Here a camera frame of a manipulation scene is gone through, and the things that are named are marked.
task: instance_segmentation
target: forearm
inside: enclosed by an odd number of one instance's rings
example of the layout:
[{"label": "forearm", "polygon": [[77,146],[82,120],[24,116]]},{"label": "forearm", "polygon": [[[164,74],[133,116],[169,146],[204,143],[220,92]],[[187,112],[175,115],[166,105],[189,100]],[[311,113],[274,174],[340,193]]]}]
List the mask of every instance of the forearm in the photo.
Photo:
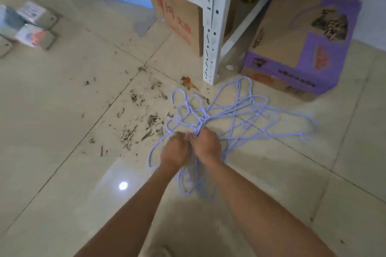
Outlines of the forearm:
[{"label": "forearm", "polygon": [[161,165],[75,257],[138,256],[162,195],[176,171]]},{"label": "forearm", "polygon": [[335,256],[277,201],[220,161],[207,166],[257,256]]}]

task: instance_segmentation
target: hand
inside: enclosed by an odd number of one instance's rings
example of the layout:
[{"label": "hand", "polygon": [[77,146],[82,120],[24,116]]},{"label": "hand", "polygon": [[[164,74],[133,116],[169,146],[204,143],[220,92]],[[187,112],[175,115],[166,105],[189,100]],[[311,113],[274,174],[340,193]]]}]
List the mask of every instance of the hand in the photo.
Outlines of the hand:
[{"label": "hand", "polygon": [[194,133],[187,133],[187,137],[194,153],[204,165],[220,160],[221,144],[214,131],[203,127],[197,137]]},{"label": "hand", "polygon": [[185,164],[189,156],[189,143],[185,133],[176,132],[161,152],[161,166],[172,169],[174,173]]}]

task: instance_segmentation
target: floor tile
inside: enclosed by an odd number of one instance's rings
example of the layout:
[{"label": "floor tile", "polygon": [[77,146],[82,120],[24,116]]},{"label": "floor tile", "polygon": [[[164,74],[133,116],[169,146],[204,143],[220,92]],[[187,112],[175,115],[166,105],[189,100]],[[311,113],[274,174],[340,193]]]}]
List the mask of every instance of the floor tile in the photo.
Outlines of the floor tile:
[{"label": "floor tile", "polygon": [[[176,116],[169,99],[178,87],[151,67],[142,70],[10,227],[0,243],[2,252],[12,256],[73,255],[151,175],[147,157],[160,132],[165,132],[166,121]],[[181,93],[175,94],[175,102],[182,102]],[[148,120],[150,115],[154,122]],[[209,126],[227,129],[224,119]],[[128,133],[133,134],[131,139],[126,139]],[[161,148],[154,150],[152,164],[157,165]],[[232,152],[229,164],[310,223],[329,171],[273,139],[247,143],[242,151]],[[121,182],[128,183],[124,191],[118,188]],[[210,204],[197,193],[182,196],[173,180],[144,249],[162,244],[176,256],[184,252],[191,256],[205,252],[253,256],[218,197]]]},{"label": "floor tile", "polygon": [[154,10],[114,0],[36,0],[82,27],[104,38],[120,49],[146,62],[170,30],[156,21],[143,37],[134,23],[154,17]]},{"label": "floor tile", "polygon": [[[191,55],[188,47],[174,34],[168,37],[148,64],[176,81],[180,81],[182,76],[189,76],[197,87],[197,92],[212,100],[223,83],[241,77],[237,74],[241,63],[240,53],[237,52],[237,49],[245,47],[248,35],[250,41],[252,36],[247,33],[243,43],[235,46],[233,53],[227,56],[225,63],[234,65],[234,70],[228,70],[225,68],[225,64],[221,64],[219,67],[220,79],[215,86],[210,86],[202,81],[202,59]],[[272,106],[312,116],[319,126],[315,135],[308,137],[305,142],[299,138],[285,138],[281,141],[330,169],[337,156],[369,70],[380,53],[379,50],[352,41],[338,86],[312,102],[303,102],[258,82],[253,82],[253,94],[267,96]],[[249,83],[245,81],[242,84],[243,95],[248,93],[248,88]],[[219,97],[217,103],[220,105],[234,103],[235,93],[234,87],[227,89],[224,95]],[[256,126],[263,127],[265,124],[266,122],[259,125],[257,122]],[[291,133],[305,129],[309,129],[306,120],[297,121],[283,116],[280,124],[271,131]]]},{"label": "floor tile", "polygon": [[312,228],[338,257],[386,255],[386,203],[337,175]]},{"label": "floor tile", "polygon": [[15,43],[0,63],[0,235],[142,63],[66,18],[47,51]]},{"label": "floor tile", "polygon": [[386,201],[386,54],[374,70],[360,98],[334,166],[334,171],[362,189]]}]

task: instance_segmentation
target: purple cardboard box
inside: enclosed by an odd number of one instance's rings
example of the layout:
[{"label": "purple cardboard box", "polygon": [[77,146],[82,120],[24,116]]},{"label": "purple cardboard box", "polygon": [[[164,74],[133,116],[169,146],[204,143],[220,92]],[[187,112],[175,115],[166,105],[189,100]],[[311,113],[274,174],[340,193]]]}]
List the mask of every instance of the purple cardboard box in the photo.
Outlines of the purple cardboard box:
[{"label": "purple cardboard box", "polygon": [[357,22],[358,0],[272,0],[242,74],[301,99],[334,88]]}]

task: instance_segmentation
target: tangle of hangers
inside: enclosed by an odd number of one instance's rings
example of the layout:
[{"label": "tangle of hangers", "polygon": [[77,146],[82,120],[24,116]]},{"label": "tangle of hangers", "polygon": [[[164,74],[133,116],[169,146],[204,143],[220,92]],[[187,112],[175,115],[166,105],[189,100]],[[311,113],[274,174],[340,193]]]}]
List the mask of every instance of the tangle of hangers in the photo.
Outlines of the tangle of hangers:
[{"label": "tangle of hangers", "polygon": [[[242,80],[248,80],[250,85],[249,85],[248,94],[241,97],[240,92],[241,92],[241,81]],[[231,105],[224,105],[224,106],[216,105],[215,104],[216,99],[219,97],[222,90],[225,87],[232,85],[232,84],[236,85],[236,91],[237,91],[235,103],[231,104]],[[284,137],[290,137],[290,136],[299,136],[304,141],[305,135],[310,135],[311,133],[314,133],[317,130],[316,122],[310,116],[303,114],[303,113],[298,113],[298,112],[291,111],[291,110],[276,108],[276,107],[268,105],[268,98],[265,96],[262,96],[262,95],[254,95],[252,92],[252,86],[253,86],[252,80],[249,79],[248,77],[242,77],[236,81],[224,84],[224,86],[219,90],[215,99],[211,102],[211,104],[207,108],[204,107],[202,97],[200,97],[198,94],[192,94],[192,95],[186,97],[186,94],[182,89],[174,90],[173,93],[171,94],[171,103],[172,104],[174,103],[173,95],[176,91],[181,91],[183,93],[185,101],[177,107],[177,117],[170,118],[167,121],[167,123],[165,125],[167,132],[156,143],[156,145],[150,151],[149,159],[148,159],[149,167],[152,167],[151,155],[152,155],[152,152],[154,151],[154,149],[166,137],[173,135],[174,134],[173,130],[175,130],[179,125],[184,125],[184,126],[190,128],[192,130],[192,132],[195,133],[197,136],[198,133],[200,132],[200,129],[203,126],[205,126],[205,124],[207,122],[209,122],[211,120],[219,119],[219,118],[230,117],[232,119],[231,127],[227,131],[220,133],[220,134],[217,134],[218,137],[220,138],[220,140],[227,141],[227,146],[222,151],[222,160],[223,161],[226,161],[227,155],[229,154],[229,152],[231,152],[232,150],[234,150],[237,147],[242,146],[244,143],[246,143],[252,139],[265,139],[265,138],[278,139],[278,138],[284,138]],[[194,97],[196,97],[200,100],[200,108],[198,108],[198,109],[195,109],[190,105],[190,101]],[[181,113],[180,113],[181,108],[185,108],[187,110],[186,115],[181,116]],[[216,111],[216,113],[213,115],[210,115],[209,111],[211,111],[211,110]],[[286,133],[286,134],[270,133],[269,129],[272,128],[273,126],[275,126],[280,121],[279,113],[287,113],[287,114],[291,114],[293,116],[305,118],[311,122],[311,124],[313,125],[314,128],[312,131],[303,131],[303,132],[297,132],[297,133]],[[197,123],[189,124],[189,123],[184,122],[184,120],[190,114],[193,114],[198,119]],[[235,125],[236,118],[239,117],[240,115],[245,115],[245,114],[250,114],[250,117],[246,120],[243,120],[240,118],[241,123],[238,123]],[[253,127],[254,129],[256,129],[256,132],[253,135],[244,136],[244,134],[253,126],[253,124],[256,122],[256,120],[258,118],[261,117],[261,118],[267,119],[268,116],[273,116],[273,120],[271,120],[271,122],[269,122],[265,127],[260,128],[260,129]],[[172,121],[176,121],[176,124],[172,128],[169,128],[169,124]],[[238,128],[238,127],[244,128],[244,129],[242,130],[241,133],[239,133],[239,135],[235,136],[234,135],[234,129]],[[195,188],[197,188],[198,184],[203,181],[202,177],[200,177],[198,174],[200,162],[198,161],[198,159],[196,158],[195,155],[193,155],[193,159],[195,161],[196,176],[195,176],[195,183],[194,183],[194,185],[192,185],[192,187],[190,189],[185,189],[184,188],[185,183],[183,183],[183,177],[185,176],[185,173],[187,172],[187,168],[182,167],[180,169],[180,171],[178,172],[178,186],[179,186],[180,191],[183,194],[190,194]]]}]

